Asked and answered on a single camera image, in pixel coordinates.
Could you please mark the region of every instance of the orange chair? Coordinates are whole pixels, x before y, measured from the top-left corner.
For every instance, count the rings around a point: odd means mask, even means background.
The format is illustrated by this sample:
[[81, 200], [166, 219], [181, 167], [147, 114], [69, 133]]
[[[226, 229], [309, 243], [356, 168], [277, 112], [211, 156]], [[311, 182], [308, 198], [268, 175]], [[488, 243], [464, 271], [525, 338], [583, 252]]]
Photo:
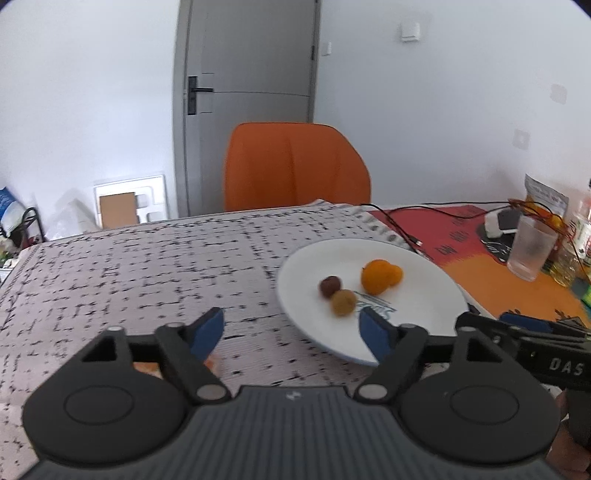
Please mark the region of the orange chair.
[[316, 124], [238, 125], [224, 173], [227, 212], [332, 203], [369, 202], [371, 184], [363, 160], [332, 127]]

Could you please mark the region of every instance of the white plate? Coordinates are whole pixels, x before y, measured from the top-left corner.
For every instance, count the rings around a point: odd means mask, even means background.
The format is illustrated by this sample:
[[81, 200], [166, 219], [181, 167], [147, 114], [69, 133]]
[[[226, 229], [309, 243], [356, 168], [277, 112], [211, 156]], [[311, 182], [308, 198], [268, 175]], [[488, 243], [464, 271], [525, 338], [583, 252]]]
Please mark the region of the white plate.
[[[375, 298], [361, 286], [361, 269], [377, 258], [402, 267], [404, 278]], [[357, 309], [347, 317], [336, 317], [318, 290], [329, 275], [358, 293]], [[393, 325], [413, 323], [432, 335], [455, 335], [456, 318], [467, 310], [460, 288], [437, 265], [404, 248], [356, 238], [325, 240], [295, 252], [281, 267], [277, 295], [304, 335], [341, 358], [365, 365], [377, 362], [359, 335], [363, 306], [372, 306]]]

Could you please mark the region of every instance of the door handle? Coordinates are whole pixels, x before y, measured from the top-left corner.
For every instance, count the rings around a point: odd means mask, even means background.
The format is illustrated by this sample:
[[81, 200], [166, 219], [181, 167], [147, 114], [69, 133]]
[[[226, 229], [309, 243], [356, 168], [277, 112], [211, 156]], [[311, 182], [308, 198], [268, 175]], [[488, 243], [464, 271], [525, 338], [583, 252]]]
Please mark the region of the door handle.
[[187, 82], [187, 115], [197, 114], [197, 94], [198, 93], [214, 93], [213, 88], [205, 88], [197, 86], [197, 77], [189, 77]]

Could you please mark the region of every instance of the door frame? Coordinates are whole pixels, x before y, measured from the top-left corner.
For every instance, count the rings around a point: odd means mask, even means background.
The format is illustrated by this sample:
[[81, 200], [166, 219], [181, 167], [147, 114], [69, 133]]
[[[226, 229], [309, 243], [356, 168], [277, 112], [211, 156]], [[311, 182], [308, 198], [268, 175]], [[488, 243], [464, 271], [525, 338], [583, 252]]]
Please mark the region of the door frame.
[[[174, 49], [173, 67], [173, 156], [174, 182], [177, 190], [177, 209], [180, 218], [189, 216], [189, 182], [187, 179], [186, 105], [187, 105], [187, 59], [189, 57], [190, 20], [194, 2], [203, 0], [179, 0], [177, 38]], [[320, 12], [322, 0], [314, 1], [314, 58], [310, 69], [310, 100], [308, 102], [308, 122], [314, 118], [316, 96], [316, 76], [318, 71]]]

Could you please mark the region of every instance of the hand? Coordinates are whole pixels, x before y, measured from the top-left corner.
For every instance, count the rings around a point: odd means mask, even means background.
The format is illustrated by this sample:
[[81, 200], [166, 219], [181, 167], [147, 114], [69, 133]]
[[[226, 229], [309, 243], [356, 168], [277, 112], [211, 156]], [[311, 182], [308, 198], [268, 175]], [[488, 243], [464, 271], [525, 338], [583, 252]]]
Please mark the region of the hand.
[[[560, 407], [560, 417], [563, 419], [568, 412], [566, 392], [556, 397], [556, 403]], [[591, 464], [591, 452], [574, 442], [564, 422], [552, 442], [546, 461], [569, 480], [589, 478], [587, 468]]]

